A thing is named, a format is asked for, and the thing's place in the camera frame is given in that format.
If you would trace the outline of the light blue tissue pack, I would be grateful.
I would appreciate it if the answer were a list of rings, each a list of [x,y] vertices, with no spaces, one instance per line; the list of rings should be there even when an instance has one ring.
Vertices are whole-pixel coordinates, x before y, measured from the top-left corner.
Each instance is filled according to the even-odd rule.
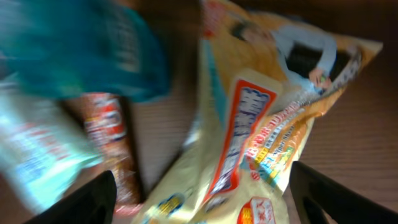
[[[22,203],[40,214],[57,203],[83,169],[103,158],[52,100],[1,80],[1,172]]]

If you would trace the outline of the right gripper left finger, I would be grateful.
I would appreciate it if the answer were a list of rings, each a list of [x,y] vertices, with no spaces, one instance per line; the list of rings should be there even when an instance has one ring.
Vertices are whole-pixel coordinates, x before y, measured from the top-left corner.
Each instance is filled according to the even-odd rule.
[[[113,173],[104,171],[25,224],[111,224],[116,191]]]

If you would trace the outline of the blue mouthwash bottle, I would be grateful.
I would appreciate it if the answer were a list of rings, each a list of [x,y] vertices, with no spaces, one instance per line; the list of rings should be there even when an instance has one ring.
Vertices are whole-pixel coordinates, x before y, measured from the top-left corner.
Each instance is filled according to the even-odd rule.
[[[7,79],[49,98],[104,92],[141,103],[170,90],[159,40],[117,1],[2,1],[1,63]]]

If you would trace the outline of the red chocolate bar wrapper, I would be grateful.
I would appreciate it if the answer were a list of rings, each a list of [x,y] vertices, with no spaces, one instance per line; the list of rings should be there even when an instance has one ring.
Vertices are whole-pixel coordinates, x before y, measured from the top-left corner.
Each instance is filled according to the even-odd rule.
[[[103,155],[103,167],[115,179],[115,214],[133,217],[144,199],[124,100],[110,93],[87,93],[63,101],[65,109],[84,125],[89,140]]]

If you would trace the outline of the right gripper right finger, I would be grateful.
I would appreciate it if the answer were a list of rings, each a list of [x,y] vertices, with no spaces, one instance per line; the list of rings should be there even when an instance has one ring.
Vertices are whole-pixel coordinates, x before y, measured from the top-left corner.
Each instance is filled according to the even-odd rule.
[[[302,223],[397,223],[397,212],[353,192],[300,161],[292,164],[290,189]]]

